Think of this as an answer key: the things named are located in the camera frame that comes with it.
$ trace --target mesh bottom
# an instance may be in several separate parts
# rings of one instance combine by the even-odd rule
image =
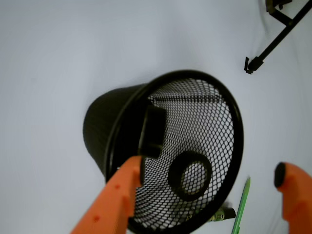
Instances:
[[[146,159],[145,182],[136,191],[133,220],[145,228],[162,230],[200,215],[214,199],[231,163],[234,130],[229,107],[206,81],[174,81],[156,90],[149,100],[167,110],[166,132],[159,159]],[[171,163],[185,151],[206,156],[212,167],[208,189],[190,202],[179,198],[168,184]],[[182,177],[185,192],[196,193],[206,174],[199,162],[189,166]]]

